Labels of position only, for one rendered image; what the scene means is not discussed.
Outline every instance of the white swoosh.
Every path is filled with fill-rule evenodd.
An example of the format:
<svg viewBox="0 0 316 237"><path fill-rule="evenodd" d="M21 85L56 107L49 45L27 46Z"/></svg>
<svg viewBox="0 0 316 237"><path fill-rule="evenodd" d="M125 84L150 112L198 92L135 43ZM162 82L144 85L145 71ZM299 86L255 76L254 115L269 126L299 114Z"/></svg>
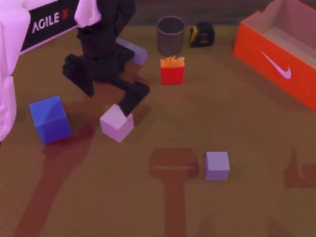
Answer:
<svg viewBox="0 0 316 237"><path fill-rule="evenodd" d="M278 64L276 64L268 55L266 55L262 51L261 51L261 53L272 64L272 66L274 66L274 68L277 70L278 73L280 73L285 79L291 79L292 72L291 72L290 67L288 67L287 70L285 71Z"/></svg>

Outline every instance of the purple block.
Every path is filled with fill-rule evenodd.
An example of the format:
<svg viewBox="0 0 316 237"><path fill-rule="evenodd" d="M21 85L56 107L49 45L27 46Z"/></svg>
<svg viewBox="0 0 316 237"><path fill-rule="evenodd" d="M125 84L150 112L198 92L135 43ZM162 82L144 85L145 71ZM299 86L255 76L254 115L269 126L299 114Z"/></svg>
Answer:
<svg viewBox="0 0 316 237"><path fill-rule="evenodd" d="M140 66L144 66L145 63L147 62L147 58L148 58L148 53L147 50L139 47L133 43L130 43L122 38L117 38L117 43L124 46L125 48L128 48L130 50L132 50L135 55L132 59L132 61Z"/></svg>
<svg viewBox="0 0 316 237"><path fill-rule="evenodd" d="M133 114L125 116L118 105L112 105L100 117L102 132L117 142L122 142L134 129Z"/></svg>
<svg viewBox="0 0 316 237"><path fill-rule="evenodd" d="M207 152L205 157L205 179L227 180L230 171L227 152Z"/></svg>

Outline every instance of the black tape measure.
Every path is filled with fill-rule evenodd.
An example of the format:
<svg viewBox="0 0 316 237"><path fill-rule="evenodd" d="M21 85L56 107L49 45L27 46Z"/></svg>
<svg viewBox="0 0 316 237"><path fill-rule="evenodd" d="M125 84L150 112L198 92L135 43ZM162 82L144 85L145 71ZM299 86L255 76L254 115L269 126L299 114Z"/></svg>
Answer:
<svg viewBox="0 0 316 237"><path fill-rule="evenodd" d="M192 48L213 45L214 39L214 28L209 22L199 22L190 29L189 45Z"/></svg>

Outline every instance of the gray cup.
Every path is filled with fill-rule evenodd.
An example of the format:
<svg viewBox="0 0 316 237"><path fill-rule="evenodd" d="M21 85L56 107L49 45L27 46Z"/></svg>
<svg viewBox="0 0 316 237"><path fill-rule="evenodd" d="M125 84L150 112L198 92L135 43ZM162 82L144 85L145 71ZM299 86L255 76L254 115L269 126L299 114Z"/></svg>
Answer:
<svg viewBox="0 0 316 237"><path fill-rule="evenodd" d="M184 21L176 16L165 16L158 20L158 51L165 57L181 53L185 31Z"/></svg>

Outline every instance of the open box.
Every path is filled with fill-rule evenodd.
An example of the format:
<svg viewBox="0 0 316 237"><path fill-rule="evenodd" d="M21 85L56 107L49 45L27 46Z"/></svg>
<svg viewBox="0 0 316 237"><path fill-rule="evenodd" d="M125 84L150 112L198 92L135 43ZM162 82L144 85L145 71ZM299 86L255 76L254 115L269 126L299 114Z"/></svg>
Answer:
<svg viewBox="0 0 316 237"><path fill-rule="evenodd" d="M241 21L234 55L316 110L316 10L274 0Z"/></svg>

